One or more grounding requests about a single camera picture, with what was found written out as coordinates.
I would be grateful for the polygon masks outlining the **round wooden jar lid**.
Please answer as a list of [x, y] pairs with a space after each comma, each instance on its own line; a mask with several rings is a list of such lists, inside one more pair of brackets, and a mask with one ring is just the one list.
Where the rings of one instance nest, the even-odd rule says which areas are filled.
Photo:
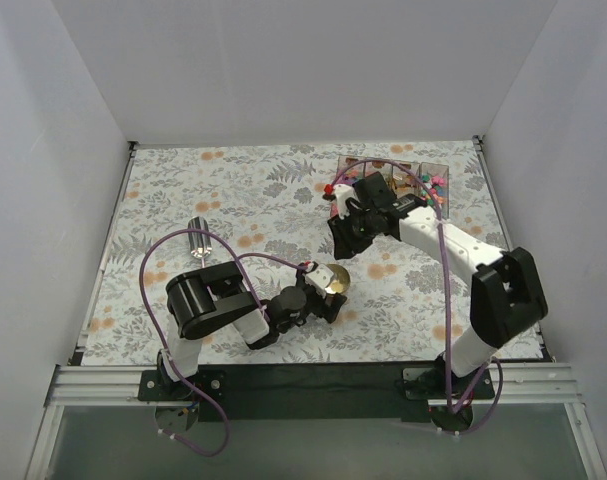
[[349, 272], [339, 264], [327, 264], [327, 268], [332, 272], [332, 279], [326, 287], [326, 292], [328, 294], [346, 293], [351, 284]]

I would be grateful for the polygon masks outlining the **clear divided candy box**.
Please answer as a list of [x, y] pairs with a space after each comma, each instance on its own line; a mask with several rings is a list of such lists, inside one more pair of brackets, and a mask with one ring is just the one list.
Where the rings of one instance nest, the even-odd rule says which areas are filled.
[[397, 197], [414, 194], [427, 201], [434, 207], [438, 205], [442, 217], [449, 217], [449, 167], [444, 164], [430, 162], [407, 162], [396, 160], [396, 163], [412, 171], [428, 188], [426, 192], [414, 177], [404, 170], [390, 164], [388, 159], [340, 156], [337, 162], [337, 184], [352, 186], [358, 180], [379, 172], [387, 185]]

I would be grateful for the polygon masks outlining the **silver metal scoop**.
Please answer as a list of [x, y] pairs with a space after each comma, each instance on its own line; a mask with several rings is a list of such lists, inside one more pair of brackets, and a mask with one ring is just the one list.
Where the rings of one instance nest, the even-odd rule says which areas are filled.
[[190, 253], [204, 267], [206, 258], [212, 252], [211, 238], [207, 235], [209, 231], [208, 223], [203, 217], [197, 216], [189, 220], [187, 228], [189, 229], [188, 242]]

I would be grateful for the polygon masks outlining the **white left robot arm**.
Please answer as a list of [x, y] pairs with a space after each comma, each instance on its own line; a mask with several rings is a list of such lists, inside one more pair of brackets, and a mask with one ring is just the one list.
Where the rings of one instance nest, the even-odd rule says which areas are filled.
[[249, 349], [259, 350], [304, 325], [310, 316], [334, 323], [350, 284], [344, 267], [317, 262], [299, 264], [294, 285], [261, 301], [232, 261], [173, 278], [166, 293], [175, 326], [168, 346], [157, 355], [161, 387], [173, 399], [188, 398], [195, 390], [203, 339], [224, 327], [232, 326]]

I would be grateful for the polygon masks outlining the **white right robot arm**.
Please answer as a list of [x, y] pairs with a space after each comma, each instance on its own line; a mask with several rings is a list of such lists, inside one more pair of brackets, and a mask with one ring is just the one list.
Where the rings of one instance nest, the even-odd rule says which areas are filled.
[[380, 173], [352, 185], [326, 185], [324, 197], [336, 208], [328, 225], [334, 256], [351, 259], [373, 240], [391, 236], [440, 261], [470, 289], [470, 325], [448, 341], [431, 372], [416, 380], [423, 388], [458, 397], [494, 354], [548, 313], [533, 256], [483, 243], [438, 216], [416, 195], [397, 196]]

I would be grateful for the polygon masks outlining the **floral patterned table mat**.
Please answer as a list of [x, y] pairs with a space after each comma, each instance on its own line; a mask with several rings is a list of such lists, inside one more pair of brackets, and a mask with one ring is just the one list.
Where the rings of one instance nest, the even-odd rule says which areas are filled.
[[[87, 330], [86, 366], [149, 365], [172, 318], [166, 284], [198, 261], [184, 232], [203, 217], [217, 235], [211, 261], [244, 256], [261, 298], [294, 280], [295, 264], [328, 262], [324, 186], [340, 156], [449, 167], [449, 217], [480, 241], [506, 239], [469, 141], [143, 149], [136, 153]], [[431, 360], [469, 324], [469, 291], [439, 262], [380, 237], [345, 264], [352, 284], [337, 320], [312, 318], [253, 351], [232, 327], [205, 338], [204, 364]]]

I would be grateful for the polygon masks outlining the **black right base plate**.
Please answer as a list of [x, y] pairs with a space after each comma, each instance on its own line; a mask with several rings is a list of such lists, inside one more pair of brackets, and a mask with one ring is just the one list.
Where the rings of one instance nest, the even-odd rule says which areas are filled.
[[[456, 403], [474, 380], [472, 373], [452, 381], [452, 401]], [[432, 368], [405, 368], [396, 383], [408, 400], [446, 400], [445, 377]], [[471, 394], [473, 400], [490, 400], [495, 397], [495, 389], [489, 371], [485, 370], [475, 384]]]

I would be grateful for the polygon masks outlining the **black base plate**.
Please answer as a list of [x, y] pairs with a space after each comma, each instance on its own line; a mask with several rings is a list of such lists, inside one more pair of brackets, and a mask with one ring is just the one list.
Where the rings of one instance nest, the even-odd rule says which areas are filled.
[[[452, 381], [452, 401], [456, 403], [474, 380], [472, 373]], [[446, 400], [445, 377], [432, 368], [405, 368], [396, 383], [408, 400]], [[495, 389], [489, 371], [485, 370], [475, 384], [471, 394], [473, 400], [490, 400], [495, 397]]]
[[[221, 370], [202, 370], [187, 381], [215, 400], [223, 397], [226, 375]], [[181, 381], [172, 381], [159, 370], [145, 370], [141, 374], [137, 399], [147, 402], [195, 400], [198, 395]]]

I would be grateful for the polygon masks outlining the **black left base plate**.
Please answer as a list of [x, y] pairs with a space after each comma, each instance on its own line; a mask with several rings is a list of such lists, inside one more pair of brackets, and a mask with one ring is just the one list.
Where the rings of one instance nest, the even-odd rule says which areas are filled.
[[[226, 375], [221, 370], [202, 370], [187, 381], [215, 400], [223, 397]], [[147, 402], [195, 400], [198, 395], [181, 381], [172, 381], [159, 370], [145, 370], [141, 374], [137, 399]]]

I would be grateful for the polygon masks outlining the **aluminium frame rail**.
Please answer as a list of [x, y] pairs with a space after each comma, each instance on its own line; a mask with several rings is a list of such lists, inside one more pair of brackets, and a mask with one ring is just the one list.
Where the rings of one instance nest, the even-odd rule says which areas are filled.
[[492, 368], [470, 430], [432, 418], [438, 397], [405, 384], [423, 363], [210, 365], [202, 388], [232, 423], [217, 457], [192, 453], [163, 427], [206, 445], [216, 411], [165, 392], [149, 366], [60, 367], [27, 470], [30, 479], [604, 479], [607, 470], [571, 368]]

